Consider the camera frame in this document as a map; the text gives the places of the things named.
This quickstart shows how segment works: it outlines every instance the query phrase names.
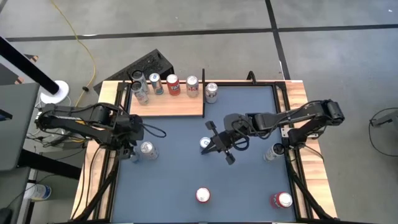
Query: yellow cable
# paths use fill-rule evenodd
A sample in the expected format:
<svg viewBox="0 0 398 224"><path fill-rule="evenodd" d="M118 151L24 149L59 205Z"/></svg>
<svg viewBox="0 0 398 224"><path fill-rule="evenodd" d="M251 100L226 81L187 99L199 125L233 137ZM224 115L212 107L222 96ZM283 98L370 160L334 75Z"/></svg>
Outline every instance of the yellow cable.
<svg viewBox="0 0 398 224"><path fill-rule="evenodd" d="M79 44L81 44L81 45L86 49L87 53L90 55L90 57L91 57L91 59L92 59L92 61L93 61L93 76L91 77L91 80L90 80L90 81L87 83L87 85L86 85L86 87L88 88L88 87L91 85L91 83L94 81L95 76L96 76L96 72L97 72L97 66L96 66L96 64L95 64L94 57L92 56L91 52L88 50L88 48L86 47L86 45L84 45L84 44L79 40L79 38L77 37L77 34L76 34L74 28L73 28L72 25L70 24L70 22L69 22L69 20L67 19L67 17L62 13L61 9L58 8L58 6L55 4L55 2L54 2L53 0L50 0L50 1L51 1L51 3L54 5L54 7L58 10L58 12L60 12L60 14L61 14L61 15L63 16L63 18L65 19L65 21L66 21L66 22L68 23L68 25L70 26L71 30L73 31L73 34L75 35L75 38L76 38L77 42L78 42ZM84 94L84 93L85 93L85 91L83 90L82 93L81 93L80 96L79 96L79 99L77 99L77 102L76 102L75 106L78 106L78 105L79 105L79 102L80 102L81 98L83 97L83 94Z"/></svg>

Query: red and white can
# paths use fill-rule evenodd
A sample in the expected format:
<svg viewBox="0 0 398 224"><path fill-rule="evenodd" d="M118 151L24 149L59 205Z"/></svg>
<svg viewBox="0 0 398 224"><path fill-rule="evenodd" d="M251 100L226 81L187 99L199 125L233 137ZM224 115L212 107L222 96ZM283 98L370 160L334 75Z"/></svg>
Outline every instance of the red and white can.
<svg viewBox="0 0 398 224"><path fill-rule="evenodd" d="M197 200L200 203L207 203L210 200L210 191L206 187L197 190Z"/></svg>
<svg viewBox="0 0 398 224"><path fill-rule="evenodd" d="M180 89L180 80L178 80L178 77L174 74L168 75L167 77L167 88L169 88L169 93L172 96L177 96L180 94L181 89Z"/></svg>
<svg viewBox="0 0 398 224"><path fill-rule="evenodd" d="M271 195L269 201L273 208L289 208L293 204L292 196L287 192L279 192Z"/></svg>

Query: black pole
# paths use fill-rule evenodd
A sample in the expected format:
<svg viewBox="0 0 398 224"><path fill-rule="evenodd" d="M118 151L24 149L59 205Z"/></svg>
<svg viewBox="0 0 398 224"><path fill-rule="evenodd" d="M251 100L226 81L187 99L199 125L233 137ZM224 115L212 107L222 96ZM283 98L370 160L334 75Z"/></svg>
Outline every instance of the black pole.
<svg viewBox="0 0 398 224"><path fill-rule="evenodd" d="M53 174L78 180L81 168L50 159L23 149L19 156L18 166L26 166Z"/></svg>
<svg viewBox="0 0 398 224"><path fill-rule="evenodd" d="M25 55L21 54L15 49L6 39L0 36L0 55L7 61L12 63L19 70L31 77L35 82L40 84L49 93L56 94L59 86L45 75L39 68L37 68Z"/></svg>

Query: wooden shelf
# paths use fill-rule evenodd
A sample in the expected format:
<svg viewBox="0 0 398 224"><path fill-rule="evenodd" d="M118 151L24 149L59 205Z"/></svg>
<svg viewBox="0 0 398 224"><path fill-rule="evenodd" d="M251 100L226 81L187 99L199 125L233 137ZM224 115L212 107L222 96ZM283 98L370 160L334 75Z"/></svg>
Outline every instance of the wooden shelf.
<svg viewBox="0 0 398 224"><path fill-rule="evenodd" d="M167 84L163 84L163 94L156 95L149 84L149 103L140 105L135 96L132 96L130 114L139 116L202 116L203 115L203 87L199 83L199 94L190 98L187 95L187 86L180 82L181 93L172 96Z"/></svg>

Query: can lid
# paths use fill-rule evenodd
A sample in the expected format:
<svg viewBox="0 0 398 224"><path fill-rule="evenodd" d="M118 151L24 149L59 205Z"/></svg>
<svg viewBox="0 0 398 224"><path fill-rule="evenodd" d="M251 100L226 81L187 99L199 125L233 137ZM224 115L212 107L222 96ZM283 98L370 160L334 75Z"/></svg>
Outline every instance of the can lid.
<svg viewBox="0 0 398 224"><path fill-rule="evenodd" d="M154 146L150 142L144 142L141 144L141 152L142 153L150 153L153 150Z"/></svg>
<svg viewBox="0 0 398 224"><path fill-rule="evenodd" d="M191 75L190 77L187 78L187 83L189 85L195 85L196 83L198 83L198 78Z"/></svg>
<svg viewBox="0 0 398 224"><path fill-rule="evenodd" d="M283 155L285 153L285 146L281 143L276 143L273 145L273 150L278 155Z"/></svg>
<svg viewBox="0 0 398 224"><path fill-rule="evenodd" d="M166 80L168 83L175 83L178 81L178 77L174 74L171 74L171 75L168 75Z"/></svg>
<svg viewBox="0 0 398 224"><path fill-rule="evenodd" d="M159 74L158 73L152 73L151 75L149 75L149 80L151 82L156 82L157 80L159 80Z"/></svg>
<svg viewBox="0 0 398 224"><path fill-rule="evenodd" d="M133 82L131 85L132 90L139 90L139 89L141 89L141 87L142 87L141 82Z"/></svg>
<svg viewBox="0 0 398 224"><path fill-rule="evenodd" d="M134 72L132 73L132 78L138 79L138 78L141 78L141 76L143 76L142 71L136 70L136 71L134 71Z"/></svg>
<svg viewBox="0 0 398 224"><path fill-rule="evenodd" d="M209 84L207 84L207 86L206 86L206 89L208 90L208 91L217 91L217 84L215 84L215 83L209 83Z"/></svg>
<svg viewBox="0 0 398 224"><path fill-rule="evenodd" d="M206 187L197 190L197 199L199 202L207 202L210 199L210 191Z"/></svg>
<svg viewBox="0 0 398 224"><path fill-rule="evenodd" d="M206 148L210 142L211 142L211 140L209 137L203 137L200 139L200 147Z"/></svg>
<svg viewBox="0 0 398 224"><path fill-rule="evenodd" d="M289 207L293 204L293 199L290 194L283 192L279 195L279 202L283 207Z"/></svg>

